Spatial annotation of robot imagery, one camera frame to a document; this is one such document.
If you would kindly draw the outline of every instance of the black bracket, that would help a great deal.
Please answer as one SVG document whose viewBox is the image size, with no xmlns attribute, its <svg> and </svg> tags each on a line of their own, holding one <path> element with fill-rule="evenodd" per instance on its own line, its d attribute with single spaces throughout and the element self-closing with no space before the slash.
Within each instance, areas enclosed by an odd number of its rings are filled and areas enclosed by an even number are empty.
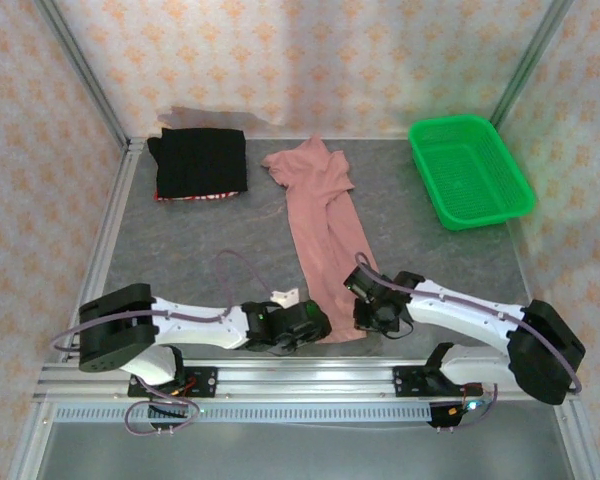
<svg viewBox="0 0 600 480">
<path fill-rule="evenodd" d="M 411 289 L 425 281 L 423 276 L 411 272 L 400 272 L 393 280 L 375 273 L 387 282 Z M 360 267 L 355 268 L 344 281 L 344 285 L 358 297 L 353 310 L 356 329 L 380 332 L 386 336 L 388 332 L 400 331 L 400 320 L 412 324 L 413 320 L 405 306 L 411 302 L 411 295 L 408 293 L 380 285 Z"/>
<path fill-rule="evenodd" d="M 436 406 L 431 404 L 431 421 L 427 422 L 433 428 L 451 428 L 460 425 L 462 414 L 457 413 L 462 408 L 460 402 L 453 405 Z"/>
<path fill-rule="evenodd" d="M 456 385 L 440 371 L 442 358 L 452 346 L 453 343 L 438 345 L 424 365 L 393 367 L 396 397 L 460 397 L 465 388 L 467 396 L 481 396 L 482 388 Z"/>
<path fill-rule="evenodd" d="M 173 394 L 174 391 L 191 385 L 179 394 L 183 397 L 191 398 L 214 398 L 218 386 L 218 368 L 217 367 L 183 367 L 184 384 L 182 380 L 169 382 L 160 385 L 159 390 L 166 394 Z M 144 397 L 152 398 L 153 394 L 147 392 L 135 377 L 129 381 L 129 390 L 127 395 L 131 398 Z"/>
</svg>

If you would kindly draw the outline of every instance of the cable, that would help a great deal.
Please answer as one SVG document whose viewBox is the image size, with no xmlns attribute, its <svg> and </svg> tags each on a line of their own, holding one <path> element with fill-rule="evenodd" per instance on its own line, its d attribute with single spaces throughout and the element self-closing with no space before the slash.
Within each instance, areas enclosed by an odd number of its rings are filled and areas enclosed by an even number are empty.
<svg viewBox="0 0 600 480">
<path fill-rule="evenodd" d="M 155 407 L 153 405 L 149 405 L 149 410 L 151 410 L 154 413 L 157 413 L 157 414 L 160 414 L 160 415 L 164 415 L 165 417 L 182 418 L 182 419 L 187 418 L 187 416 L 184 413 L 169 412 L 167 410 L 162 410 L 162 409 L 160 409 L 158 407 Z"/>
<path fill-rule="evenodd" d="M 216 279 L 218 280 L 218 283 L 220 283 L 220 285 L 222 285 L 224 293 L 227 296 L 227 299 L 229 300 L 229 302 L 228 302 L 229 305 L 233 305 L 233 292 L 229 286 L 229 282 L 228 282 L 227 278 L 224 277 L 221 273 L 222 267 L 220 264 L 220 257 L 222 255 L 233 255 L 234 257 L 237 257 L 240 260 L 242 260 L 242 262 L 247 266 L 247 268 L 251 272 L 251 275 L 253 275 L 253 277 L 256 280 L 258 280 L 260 285 L 262 285 L 262 288 L 265 289 L 265 291 L 267 292 L 267 295 L 271 295 L 271 292 L 273 292 L 273 290 L 271 289 L 269 284 L 260 276 L 256 267 L 253 266 L 253 264 L 244 255 L 236 252 L 235 250 L 225 248 L 223 250 L 220 250 L 216 254 L 216 256 L 213 258 L 213 261 L 215 263 Z"/>
<path fill-rule="evenodd" d="M 373 433 L 385 433 L 385 432 L 401 432 L 405 430 L 429 429 L 428 425 L 422 425 L 421 423 L 415 423 L 413 425 L 403 425 L 399 427 L 363 427 L 363 426 L 352 426 L 352 425 L 323 425 L 319 423 L 272 423 L 271 425 L 279 425 L 281 427 L 304 427 L 304 428 L 318 428 L 326 430 L 345 430 L 345 431 L 358 431 L 358 432 L 373 432 Z"/>
<path fill-rule="evenodd" d="M 137 408 L 141 405 L 149 405 L 149 407 L 153 406 L 154 408 L 155 407 L 158 407 L 158 408 L 160 408 L 160 407 L 163 407 L 163 408 L 164 407 L 167 407 L 167 408 L 169 408 L 169 407 L 182 407 L 182 408 L 193 407 L 195 412 L 192 413 L 187 420 L 185 420 L 184 422 L 182 422 L 179 425 L 176 425 L 175 427 L 173 425 L 169 426 L 169 433 L 171 435 L 176 433 L 178 430 L 182 430 L 183 428 L 186 428 L 189 425 L 191 425 L 193 423 L 193 421 L 196 418 L 198 418 L 198 415 L 200 415 L 200 407 L 195 402 L 193 402 L 185 397 L 174 397 L 173 395 L 167 395 L 166 393 L 162 393 L 160 390 L 156 390 L 152 386 L 147 385 L 147 383 L 142 378 L 138 377 L 137 375 L 136 375 L 136 378 L 138 379 L 138 382 L 140 382 L 140 385 L 142 385 L 147 392 L 152 393 L 156 397 L 164 398 L 165 400 L 169 400 L 169 401 L 166 402 L 166 401 L 155 401 L 155 400 L 140 400 L 139 402 L 136 402 L 133 405 L 130 405 L 124 414 L 124 428 L 126 428 L 127 432 L 129 432 L 131 435 L 135 435 L 137 437 L 149 437 L 151 435 L 160 435 L 162 433 L 161 428 L 158 428 L 157 430 L 147 431 L 147 432 L 142 432 L 142 431 L 131 428 L 131 423 L 130 423 L 130 419 L 129 419 L 129 417 L 131 416 L 131 412 L 133 411 L 134 408 Z"/>
<path fill-rule="evenodd" d="M 467 393 L 469 392 L 469 389 L 467 387 L 469 386 L 473 386 L 473 387 L 478 387 L 482 390 L 483 392 L 483 396 L 484 396 L 484 392 L 490 393 L 493 396 L 493 392 L 490 392 L 489 390 L 487 390 L 486 388 L 484 388 L 484 386 L 481 383 L 465 383 L 462 388 L 462 408 L 466 407 L 465 402 L 467 401 Z"/>
<path fill-rule="evenodd" d="M 269 287 L 267 282 L 265 282 L 264 279 L 258 274 L 256 268 L 253 266 L 253 264 L 249 260 L 247 260 L 243 255 L 241 255 L 240 253 L 238 253 L 234 250 L 224 249 L 224 250 L 220 250 L 220 252 L 218 252 L 218 254 L 214 257 L 214 261 L 216 262 L 216 278 L 218 279 L 218 282 L 220 283 L 220 285 L 222 286 L 222 288 L 225 291 L 225 294 L 227 297 L 227 305 L 229 305 L 225 309 L 225 311 L 222 312 L 220 315 L 216 315 L 215 317 L 197 317 L 194 315 L 186 315 L 186 314 L 177 313 L 177 312 L 169 313 L 167 310 L 136 310 L 136 311 L 129 311 L 129 312 L 114 313 L 111 315 L 105 315 L 103 317 L 94 318 L 93 320 L 88 320 L 88 321 L 81 323 L 73 328 L 65 330 L 62 333 L 59 333 L 58 335 L 56 335 L 55 337 L 53 337 L 51 339 L 51 347 L 55 348 L 56 350 L 59 350 L 61 352 L 66 352 L 66 353 L 79 352 L 80 347 L 63 347 L 62 345 L 60 345 L 58 343 L 58 341 L 69 335 L 75 335 L 75 334 L 83 332 L 89 328 L 96 327 L 96 326 L 102 325 L 104 323 L 114 322 L 116 320 L 126 320 L 128 318 L 154 316 L 154 317 L 163 317 L 163 318 L 173 318 L 176 320 L 185 320 L 188 322 L 196 322 L 196 323 L 215 323 L 215 322 L 222 321 L 222 319 L 224 317 L 226 317 L 229 314 L 229 312 L 231 311 L 231 309 L 233 308 L 232 289 L 231 289 L 230 284 L 227 281 L 227 279 L 224 278 L 220 273 L 219 258 L 222 255 L 233 255 L 235 257 L 238 257 L 240 260 L 242 260 L 247 265 L 249 270 L 251 271 L 251 274 L 260 282 L 260 284 L 267 291 L 267 293 L 271 294 L 271 292 L 272 292 L 271 288 Z"/>
<path fill-rule="evenodd" d="M 407 325 L 409 325 L 409 327 L 411 327 L 411 330 L 409 330 L 407 333 L 403 333 L 402 335 L 398 335 L 397 337 L 392 337 L 391 335 L 389 335 L 387 333 L 386 330 L 378 330 L 382 335 L 384 335 L 386 338 L 388 338 L 389 340 L 400 340 L 401 338 L 404 338 L 408 335 L 411 335 L 413 333 L 413 324 L 411 323 L 407 323 Z"/>
<path fill-rule="evenodd" d="M 97 327 L 103 323 L 114 322 L 116 320 L 125 320 L 127 318 L 137 317 L 163 317 L 163 318 L 175 318 L 177 320 L 185 320 L 188 322 L 196 323 L 215 323 L 221 321 L 230 309 L 225 310 L 222 314 L 216 315 L 215 317 L 196 317 L 193 315 L 185 315 L 183 313 L 170 313 L 168 310 L 133 310 L 129 312 L 112 313 L 111 315 L 105 315 L 104 317 L 94 318 L 93 320 L 87 320 L 80 325 L 76 325 L 73 328 L 65 330 L 59 333 L 51 339 L 51 347 L 61 352 L 79 352 L 80 347 L 63 347 L 58 344 L 58 341 L 69 335 L 75 335 L 76 333 L 83 332 L 89 328 Z"/>
<path fill-rule="evenodd" d="M 373 279 L 376 283 L 378 283 L 380 285 L 390 288 L 391 290 L 408 293 L 410 295 L 419 295 L 419 296 L 425 297 L 425 298 L 435 298 L 435 299 L 440 298 L 438 296 L 438 294 L 434 293 L 434 292 L 423 292 L 420 290 L 414 290 L 413 288 L 402 287 L 393 282 L 387 282 L 386 280 L 384 280 L 382 277 L 377 275 L 373 270 L 371 270 L 369 268 L 369 266 L 368 266 L 369 259 L 362 252 L 356 253 L 355 259 L 356 259 L 356 263 L 358 264 L 358 267 L 360 268 L 360 270 L 362 270 L 369 278 Z M 529 332 L 531 335 L 533 335 L 540 343 L 542 343 L 542 345 L 547 350 L 549 350 L 549 352 L 551 352 L 551 354 L 558 360 L 558 362 L 560 362 L 560 365 L 562 365 L 562 368 L 564 368 L 564 370 L 567 372 L 567 374 L 571 378 L 571 381 L 575 385 L 575 388 L 568 390 L 569 393 L 580 393 L 582 391 L 582 383 L 580 382 L 578 375 L 576 375 L 575 370 L 571 367 L 571 365 L 569 365 L 569 362 L 567 361 L 567 359 L 564 358 L 564 356 L 556 349 L 556 347 L 554 347 L 551 344 L 551 342 L 549 342 L 549 340 L 547 340 L 540 332 L 538 332 L 531 325 L 528 325 L 527 323 L 523 322 L 522 320 L 517 319 L 516 317 L 508 314 L 507 312 L 498 311 L 494 308 L 487 307 L 486 305 L 481 305 L 472 300 L 467 300 L 466 298 L 460 298 L 460 297 L 456 297 L 454 295 L 445 295 L 444 299 L 445 299 L 445 301 L 450 301 L 450 302 L 453 302 L 453 303 L 456 303 L 459 305 L 464 305 L 466 307 L 474 308 L 474 309 L 479 310 L 484 313 L 488 313 L 489 315 L 494 315 L 496 318 L 500 318 L 502 320 L 509 320 L 510 322 L 523 328 L 524 330 Z"/>
<path fill-rule="evenodd" d="M 488 403 L 487 408 L 484 409 L 484 411 L 482 412 L 482 415 L 480 415 L 478 418 L 476 418 L 473 422 L 469 422 L 467 424 L 464 425 L 458 425 L 457 427 L 449 427 L 449 428 L 437 428 L 438 432 L 455 432 L 456 430 L 460 430 L 463 428 L 467 428 L 467 427 L 473 427 L 475 425 L 477 425 L 478 423 L 484 421 L 493 411 L 493 407 L 496 404 L 496 400 L 498 399 L 498 385 L 497 384 L 493 384 L 493 396 L 491 397 L 491 401 Z"/>
</svg>

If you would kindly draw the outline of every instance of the folded black cloth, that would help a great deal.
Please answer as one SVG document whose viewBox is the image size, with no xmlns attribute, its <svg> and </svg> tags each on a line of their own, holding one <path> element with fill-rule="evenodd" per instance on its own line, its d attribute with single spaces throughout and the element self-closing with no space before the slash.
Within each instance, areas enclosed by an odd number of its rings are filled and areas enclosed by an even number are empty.
<svg viewBox="0 0 600 480">
<path fill-rule="evenodd" d="M 147 140 L 158 164 L 158 197 L 247 191 L 244 133 L 220 128 L 162 129 Z"/>
</svg>

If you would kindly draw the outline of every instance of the metal floor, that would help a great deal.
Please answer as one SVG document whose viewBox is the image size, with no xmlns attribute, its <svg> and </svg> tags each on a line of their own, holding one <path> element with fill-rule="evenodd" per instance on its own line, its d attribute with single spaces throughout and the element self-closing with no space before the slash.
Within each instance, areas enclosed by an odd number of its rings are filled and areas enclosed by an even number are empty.
<svg viewBox="0 0 600 480">
<path fill-rule="evenodd" d="M 178 303 L 225 306 L 212 258 L 223 248 L 248 257 L 276 290 L 306 284 L 287 220 L 284 189 L 260 166 L 262 159 L 294 148 L 298 140 L 247 141 L 249 192 L 207 202 L 153 200 L 156 165 L 144 149 L 135 172 L 109 269 L 105 293 L 130 283 L 151 284 L 152 292 Z M 399 140 L 325 141 L 343 150 L 355 185 L 352 199 L 382 272 L 409 270 L 448 288 L 502 303 L 527 298 L 505 225 L 451 232 L 436 216 L 411 160 L 409 143 Z M 237 259 L 231 267 L 238 303 L 266 300 L 266 292 Z M 398 356 L 427 358 L 440 342 L 474 345 L 435 326 L 417 325 L 400 340 L 378 334 L 331 345 L 311 345 L 296 356 Z M 267 355 L 211 346 L 184 348 L 187 358 Z"/>
<path fill-rule="evenodd" d="M 39 480 L 568 480 L 551 407 L 499 403 L 453 434 L 390 424 L 201 423 L 173 438 L 122 424 L 56 424 Z"/>
</svg>

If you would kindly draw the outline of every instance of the clothing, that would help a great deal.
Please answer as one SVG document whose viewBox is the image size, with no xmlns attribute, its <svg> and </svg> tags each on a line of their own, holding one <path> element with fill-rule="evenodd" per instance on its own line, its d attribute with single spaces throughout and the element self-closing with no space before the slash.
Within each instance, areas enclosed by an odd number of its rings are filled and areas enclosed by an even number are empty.
<svg viewBox="0 0 600 480">
<path fill-rule="evenodd" d="M 247 191 L 244 133 L 218 128 L 162 129 L 147 140 L 158 164 L 156 199 L 216 198 Z"/>
<path fill-rule="evenodd" d="M 229 193 L 217 193 L 215 195 L 194 195 L 192 197 L 180 197 L 180 198 L 163 198 L 158 196 L 158 192 L 153 195 L 153 199 L 157 202 L 172 202 L 174 200 L 221 200 L 223 198 L 233 197 L 238 195 L 240 192 L 229 192 Z"/>
<path fill-rule="evenodd" d="M 353 321 L 355 295 L 343 282 L 365 253 L 377 269 L 348 191 L 353 188 L 342 151 L 329 152 L 313 136 L 293 150 L 268 155 L 262 164 L 287 188 L 291 234 L 309 295 L 329 317 L 333 331 L 323 342 L 363 338 Z"/>
</svg>

